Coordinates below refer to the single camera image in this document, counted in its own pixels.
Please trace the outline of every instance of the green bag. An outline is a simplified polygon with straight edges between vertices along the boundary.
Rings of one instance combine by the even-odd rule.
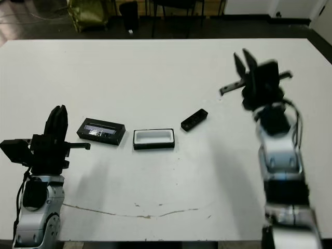
[[[105,0],[69,0],[68,12],[78,32],[93,26],[106,28],[108,13]]]

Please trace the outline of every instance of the black remote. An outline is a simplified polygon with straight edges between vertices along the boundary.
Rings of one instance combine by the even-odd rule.
[[[200,109],[196,113],[192,114],[185,121],[183,121],[181,123],[181,127],[185,131],[190,131],[192,128],[194,128],[196,125],[198,125],[200,122],[202,122],[207,116],[208,116],[208,112],[203,109]]]

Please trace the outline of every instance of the dark floor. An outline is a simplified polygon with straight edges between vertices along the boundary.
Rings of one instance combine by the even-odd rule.
[[[118,17],[110,19],[108,30],[93,29],[77,33],[67,14],[66,0],[25,0],[0,2],[0,46],[13,39],[151,39],[153,20],[141,17],[140,27],[130,35]],[[186,18],[157,20],[155,38],[307,38],[332,63],[332,46],[305,25],[270,24],[265,20],[199,19],[192,23]],[[331,248],[331,240],[325,240]]]

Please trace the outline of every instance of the white wall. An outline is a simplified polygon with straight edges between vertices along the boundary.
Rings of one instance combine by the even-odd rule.
[[[268,14],[273,0],[227,0],[227,15],[259,15]]]
[[[327,0],[227,0],[227,15],[270,15],[314,20]]]
[[[312,28],[332,45],[332,1],[329,1],[321,16],[312,24]]]
[[[309,18],[317,0],[278,0],[271,17],[280,12],[282,18]]]

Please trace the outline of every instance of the black box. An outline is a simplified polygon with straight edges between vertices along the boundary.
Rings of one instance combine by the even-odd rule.
[[[123,124],[86,118],[77,131],[81,139],[119,145],[126,131]]]

